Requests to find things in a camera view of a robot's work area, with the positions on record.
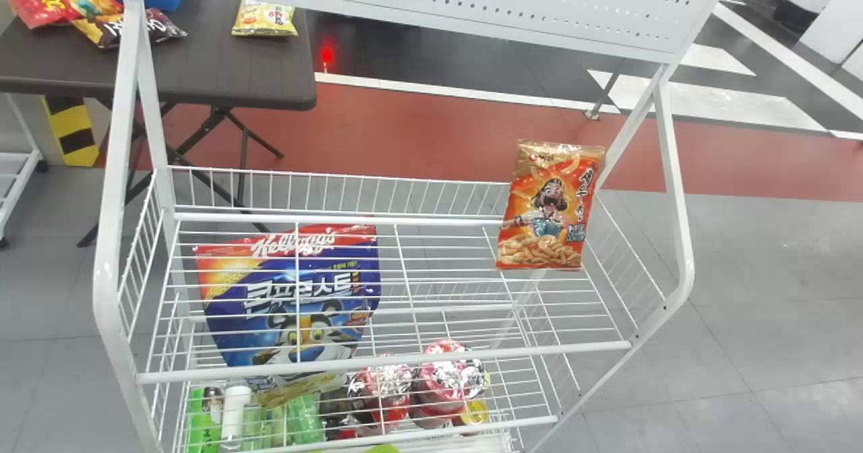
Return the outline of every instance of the white cart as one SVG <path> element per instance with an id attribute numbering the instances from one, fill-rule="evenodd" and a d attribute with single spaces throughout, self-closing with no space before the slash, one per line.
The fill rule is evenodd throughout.
<path id="1" fill-rule="evenodd" d="M 9 246 L 9 241 L 6 239 L 6 222 L 9 222 L 12 210 L 15 210 L 15 205 L 21 198 L 30 176 L 34 171 L 49 169 L 47 162 L 42 159 L 39 147 L 36 146 L 30 127 L 24 120 L 15 98 L 12 94 L 6 94 L 6 99 L 12 112 L 15 113 L 16 121 L 27 139 L 30 151 L 0 152 L 0 250 Z"/>
<path id="2" fill-rule="evenodd" d="M 96 248 L 93 302 L 133 423 L 147 451 L 185 453 L 191 428 L 190 388 L 231 378 L 323 370 L 357 371 L 417 364 L 435 340 L 451 337 L 472 351 L 438 360 L 485 362 L 489 421 L 451 429 L 410 425 L 383 437 L 293 444 L 270 453 L 395 443 L 409 450 L 526 450 L 547 447 L 567 420 L 650 339 L 687 299 L 694 279 L 690 229 L 672 125 L 668 79 L 718 0 L 261 0 L 372 19 L 497 36 L 657 63 L 638 105 L 608 149 L 613 171 L 645 115 L 656 106 L 679 279 L 660 289 L 616 220 L 595 202 L 583 272 L 499 272 L 494 250 L 508 185 L 385 179 L 351 175 L 171 167 L 167 164 L 153 60 L 141 0 L 125 0 L 126 21 Z M 129 137 L 140 91 L 156 169 L 129 257 L 121 262 Z M 234 186 L 253 214 L 218 198 L 194 171 Z M 377 228 L 382 301 L 354 358 L 227 367 L 201 311 L 192 248 L 250 235 L 268 223 L 296 238 L 311 223 L 364 223 Z M 167 265 L 155 266 L 167 245 Z M 161 290 L 145 287 L 151 276 Z M 160 296 L 149 296 L 160 293 Z M 154 314 L 148 306 L 158 299 Z M 133 330 L 151 330 L 146 364 L 136 367 Z M 602 370 L 588 358 L 616 352 Z M 382 353 L 390 357 L 379 357 Z M 481 433 L 465 437 L 465 433 Z"/>

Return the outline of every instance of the yellow and black striped post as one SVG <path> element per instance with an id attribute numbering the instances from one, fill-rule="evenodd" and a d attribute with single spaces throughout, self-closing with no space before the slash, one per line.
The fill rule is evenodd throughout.
<path id="1" fill-rule="evenodd" d="M 80 97 L 42 98 L 51 133 L 63 153 L 63 163 L 69 167 L 92 167 L 99 156 L 99 147 L 93 137 L 90 116 Z"/>
<path id="2" fill-rule="evenodd" d="M 80 97 L 42 97 L 51 133 L 71 167 L 92 167 L 99 156 L 90 116 Z"/>

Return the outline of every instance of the orange snack bag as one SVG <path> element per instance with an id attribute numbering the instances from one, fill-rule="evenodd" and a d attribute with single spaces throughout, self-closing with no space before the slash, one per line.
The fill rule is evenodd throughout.
<path id="1" fill-rule="evenodd" d="M 604 163 L 601 146 L 520 140 L 497 238 L 497 268 L 581 268 Z"/>

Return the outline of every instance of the red light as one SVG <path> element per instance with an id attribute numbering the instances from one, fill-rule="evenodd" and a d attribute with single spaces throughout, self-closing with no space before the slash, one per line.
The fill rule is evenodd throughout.
<path id="1" fill-rule="evenodd" d="M 321 44 L 318 54 L 320 55 L 321 63 L 325 66 L 332 66 L 333 61 L 336 59 L 336 51 L 333 50 L 330 44 Z"/>

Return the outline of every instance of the dark table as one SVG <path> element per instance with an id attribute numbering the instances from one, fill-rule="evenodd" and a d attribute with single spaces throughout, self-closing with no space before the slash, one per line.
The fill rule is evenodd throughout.
<path id="1" fill-rule="evenodd" d="M 189 36 L 153 47 L 159 99 L 164 102 L 162 114 L 181 103 L 211 108 L 210 116 L 192 136 L 176 148 L 167 147 L 169 163 L 191 165 L 183 155 L 224 119 L 243 132 L 241 167 L 245 165 L 249 138 L 281 157 L 278 149 L 247 128 L 231 109 L 305 111 L 317 103 L 304 11 L 298 9 L 293 16 L 299 36 L 243 38 L 231 36 L 239 4 L 240 0 L 184 0 L 169 17 Z M 0 92 L 93 97 L 111 107 L 117 51 L 100 50 L 74 27 L 30 31 L 13 20 L 0 35 L 0 54 Z M 136 123 L 133 140 L 144 134 L 143 127 Z M 242 180 L 237 195 L 231 195 L 204 174 L 196 176 L 235 206 L 243 207 Z M 127 203 L 147 188 L 150 177 L 132 185 L 133 173 L 129 174 Z M 256 226 L 267 232 L 265 226 Z M 90 229 L 78 246 L 89 245 L 96 229 Z"/>

